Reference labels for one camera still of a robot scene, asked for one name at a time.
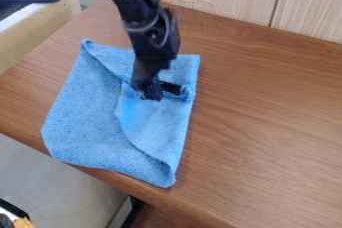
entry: folded towel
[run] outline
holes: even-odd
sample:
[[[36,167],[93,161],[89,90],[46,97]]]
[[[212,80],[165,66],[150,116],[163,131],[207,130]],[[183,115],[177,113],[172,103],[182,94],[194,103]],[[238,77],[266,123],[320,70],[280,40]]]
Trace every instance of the folded towel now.
[[[90,40],[42,129],[45,145],[61,161],[117,171],[160,187],[176,182],[195,99],[200,58],[181,55],[163,81],[182,94],[141,100],[130,85],[134,52]]]

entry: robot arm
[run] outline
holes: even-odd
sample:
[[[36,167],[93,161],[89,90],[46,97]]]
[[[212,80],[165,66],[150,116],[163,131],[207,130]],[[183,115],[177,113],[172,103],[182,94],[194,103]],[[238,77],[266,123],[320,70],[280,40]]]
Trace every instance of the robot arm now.
[[[0,0],[8,3],[54,3],[59,0]],[[113,0],[136,54],[131,84],[143,99],[161,100],[163,91],[180,94],[181,86],[160,81],[158,73],[169,69],[177,57],[180,39],[171,10],[160,0]]]

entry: gray floor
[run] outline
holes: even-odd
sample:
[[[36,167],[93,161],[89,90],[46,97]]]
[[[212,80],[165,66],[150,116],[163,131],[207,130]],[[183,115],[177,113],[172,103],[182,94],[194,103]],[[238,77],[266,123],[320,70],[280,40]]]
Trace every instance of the gray floor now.
[[[0,134],[0,198],[27,211],[37,227],[107,227],[126,197]]]

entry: wooden tabletop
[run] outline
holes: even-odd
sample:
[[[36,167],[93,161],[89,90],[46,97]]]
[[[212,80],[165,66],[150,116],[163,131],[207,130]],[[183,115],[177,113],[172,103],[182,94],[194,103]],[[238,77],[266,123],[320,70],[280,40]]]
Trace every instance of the wooden tabletop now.
[[[342,46],[177,8],[182,52],[202,56],[171,189],[80,168],[209,227],[342,227]],[[129,46],[102,0],[0,80],[0,132],[47,153],[40,129],[80,41]]]

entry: blue microfiber cloth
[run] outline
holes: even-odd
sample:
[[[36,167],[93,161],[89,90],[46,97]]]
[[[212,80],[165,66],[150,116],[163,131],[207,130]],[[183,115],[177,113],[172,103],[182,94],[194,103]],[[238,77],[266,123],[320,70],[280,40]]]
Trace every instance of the blue microfiber cloth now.
[[[182,94],[141,100],[130,85],[134,52],[84,40],[75,65],[42,129],[45,145],[61,161],[117,171],[160,187],[176,182],[200,57],[181,55],[163,81]]]

